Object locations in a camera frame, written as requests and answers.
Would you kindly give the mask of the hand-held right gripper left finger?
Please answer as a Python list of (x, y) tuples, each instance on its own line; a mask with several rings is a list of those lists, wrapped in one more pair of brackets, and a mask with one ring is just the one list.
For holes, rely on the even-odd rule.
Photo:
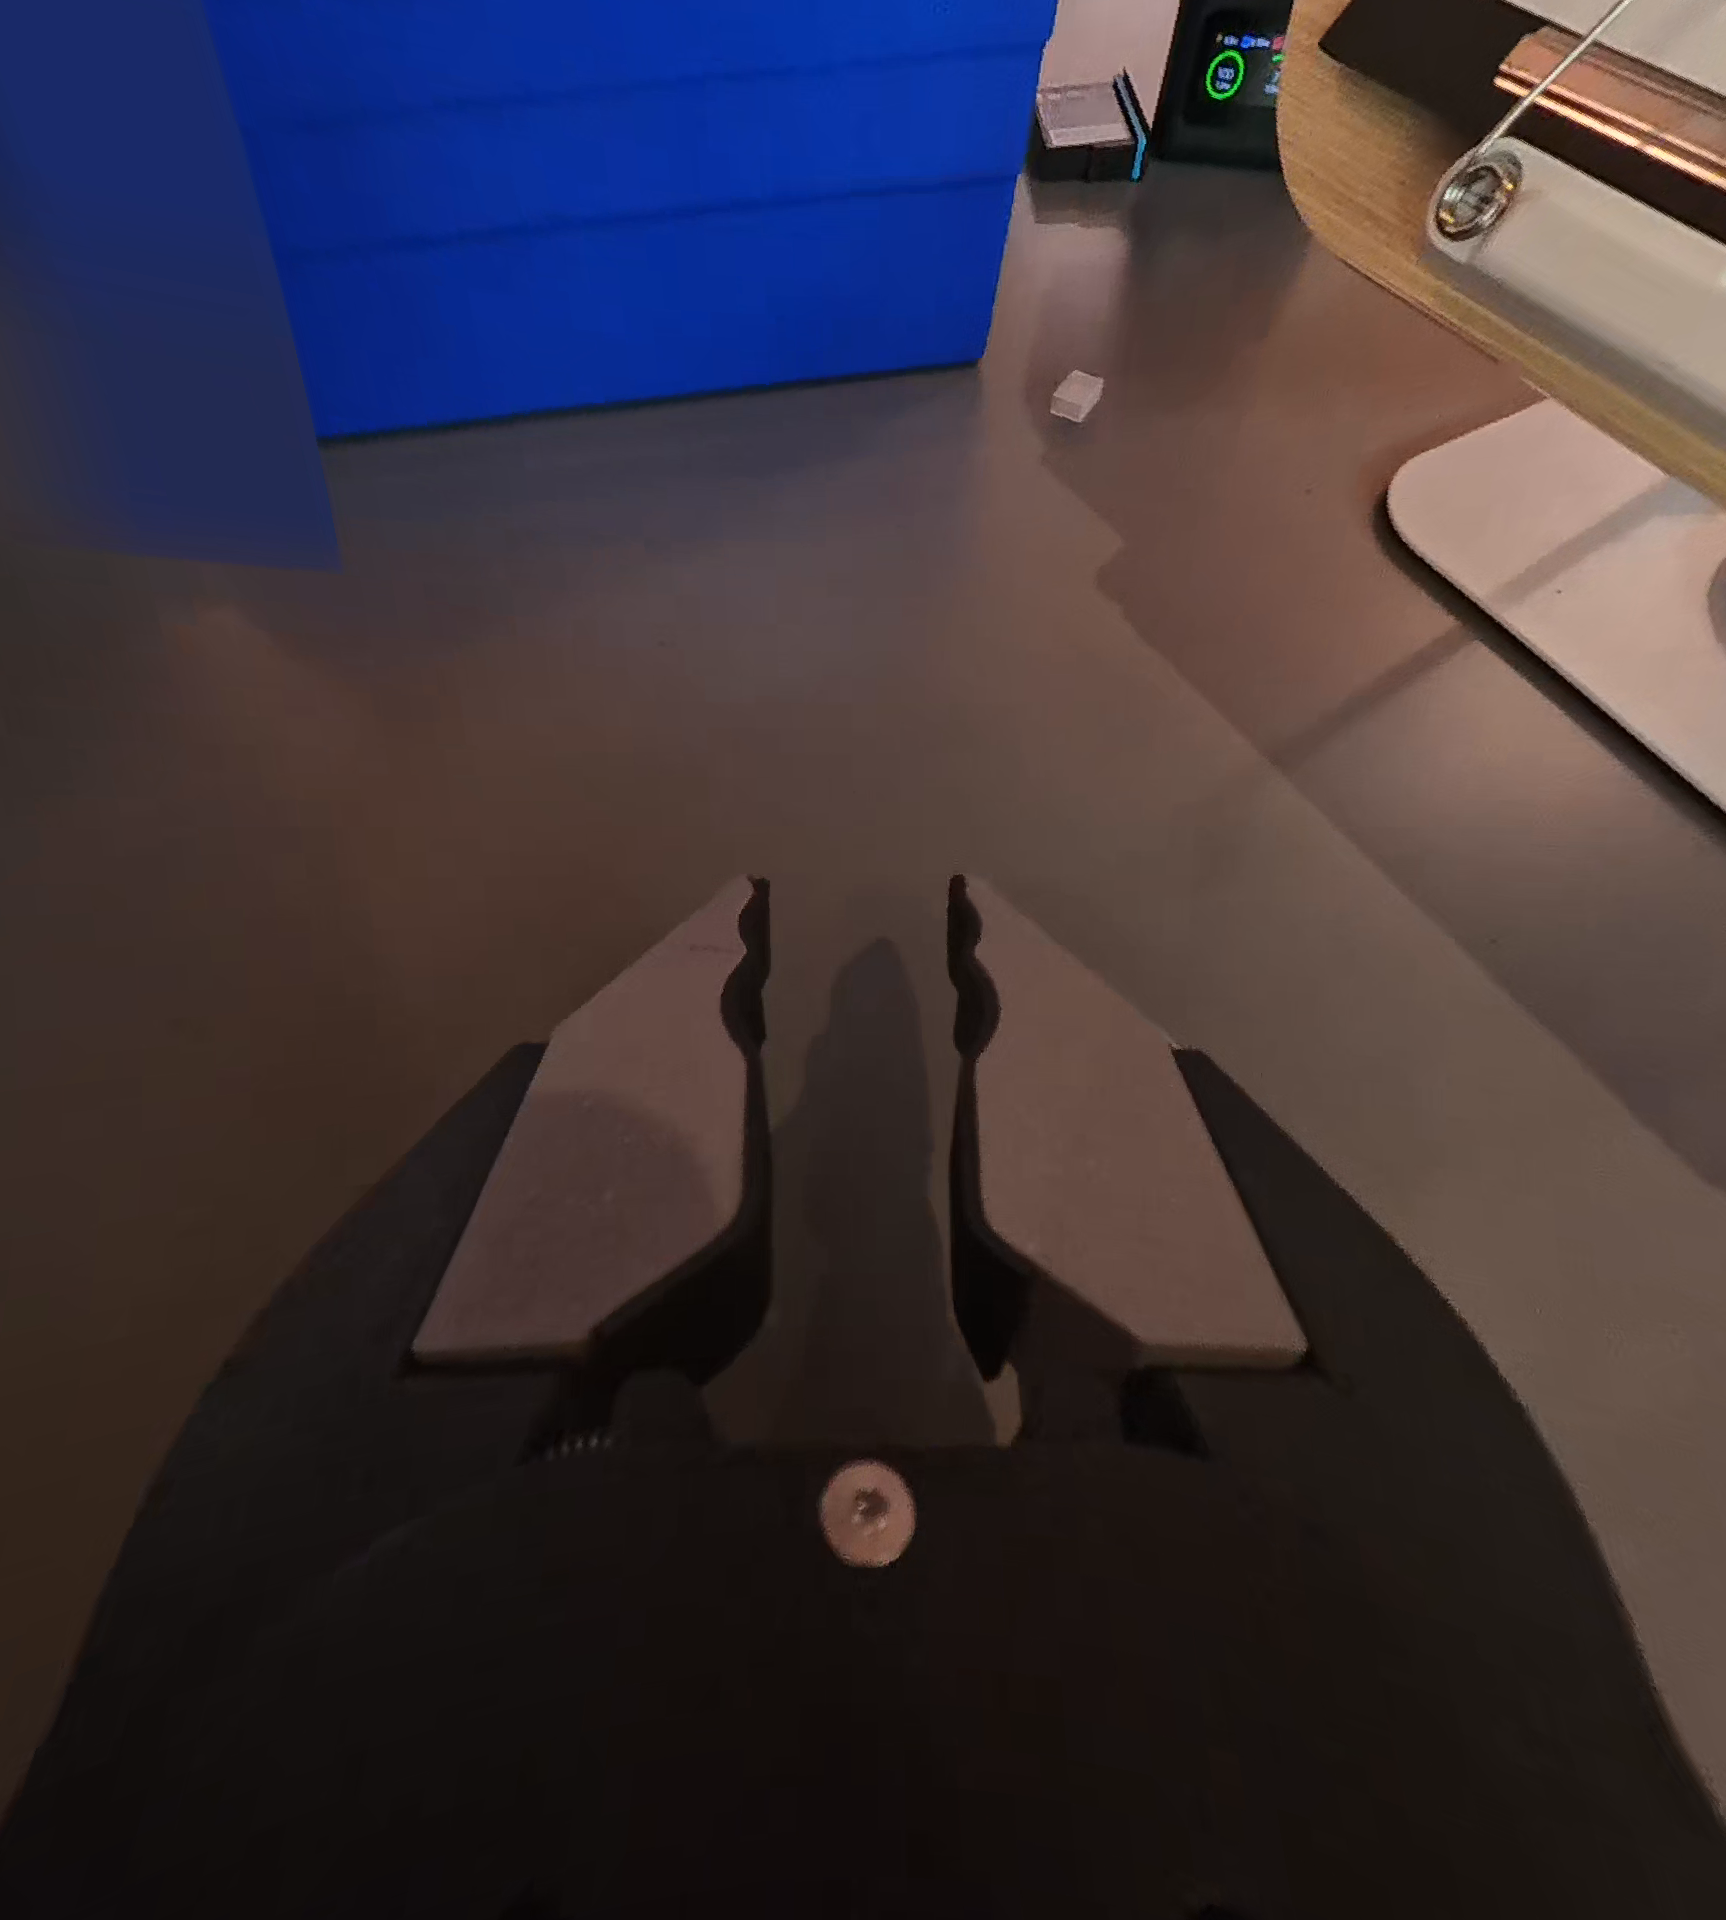
[(772, 1298), (769, 887), (734, 877), (547, 1037), (414, 1334), (423, 1370), (722, 1375)]

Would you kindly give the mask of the black device with lit screen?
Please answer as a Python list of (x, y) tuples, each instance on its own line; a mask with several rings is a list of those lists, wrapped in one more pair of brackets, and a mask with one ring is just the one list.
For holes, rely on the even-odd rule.
[(1179, 4), (1149, 116), (1154, 160), (1280, 168), (1291, 11), (1291, 3)]

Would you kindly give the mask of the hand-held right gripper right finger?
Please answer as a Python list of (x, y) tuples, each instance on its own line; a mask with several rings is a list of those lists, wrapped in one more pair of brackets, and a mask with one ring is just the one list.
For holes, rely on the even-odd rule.
[(947, 885), (946, 972), (950, 1305), (977, 1375), (1300, 1367), (1169, 1034), (980, 877)]

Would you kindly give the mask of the small black box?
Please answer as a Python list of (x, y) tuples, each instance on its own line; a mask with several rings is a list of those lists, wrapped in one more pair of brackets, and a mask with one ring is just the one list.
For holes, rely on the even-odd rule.
[(1042, 182), (1137, 182), (1149, 141), (1149, 121), (1127, 68), (1102, 81), (1042, 84), (1026, 173)]

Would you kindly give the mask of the wooden document stand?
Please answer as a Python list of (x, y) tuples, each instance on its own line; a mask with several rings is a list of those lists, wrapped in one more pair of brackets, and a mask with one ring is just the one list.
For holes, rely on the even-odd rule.
[(1637, 4), (1293, 4), (1281, 176), (1538, 394), (1403, 463), (1395, 536), (1726, 817), (1726, 96)]

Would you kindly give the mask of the blue plastic bin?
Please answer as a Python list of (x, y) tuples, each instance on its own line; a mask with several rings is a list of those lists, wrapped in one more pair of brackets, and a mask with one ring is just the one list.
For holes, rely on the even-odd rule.
[(335, 569), (329, 442), (972, 364), (1055, 15), (0, 4), (0, 540)]

